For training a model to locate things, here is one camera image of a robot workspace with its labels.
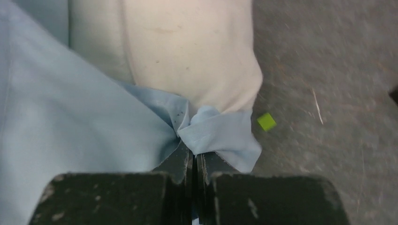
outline light blue fabric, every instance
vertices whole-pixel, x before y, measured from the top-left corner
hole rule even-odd
[[[109,79],[0,0],[0,225],[26,224],[59,173],[149,171],[179,137],[250,172],[250,115],[205,106],[190,118],[187,99]]]

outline concrete floor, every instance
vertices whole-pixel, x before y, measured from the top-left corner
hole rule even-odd
[[[254,26],[254,172],[322,175],[353,225],[398,224],[398,0],[255,0]]]

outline white fabric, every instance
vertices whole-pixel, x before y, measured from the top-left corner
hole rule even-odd
[[[251,0],[72,2],[79,2],[72,7],[72,48],[107,75],[130,79],[120,60],[127,56],[137,85],[186,97],[196,109],[252,109],[262,75]],[[107,73],[117,70],[123,72]]]
[[[180,138],[252,170],[250,110],[188,115],[186,98],[114,82],[0,0],[0,225],[26,224],[59,173],[149,171]]]

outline small green object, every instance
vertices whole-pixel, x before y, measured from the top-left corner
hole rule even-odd
[[[275,120],[272,118],[271,114],[269,113],[260,116],[257,119],[257,121],[265,131],[269,131],[270,129],[276,126]]]

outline clamp jaw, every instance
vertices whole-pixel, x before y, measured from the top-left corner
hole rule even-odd
[[[197,217],[202,225],[349,225],[322,177],[241,174],[183,143],[148,173],[56,176],[29,225],[191,225]]]

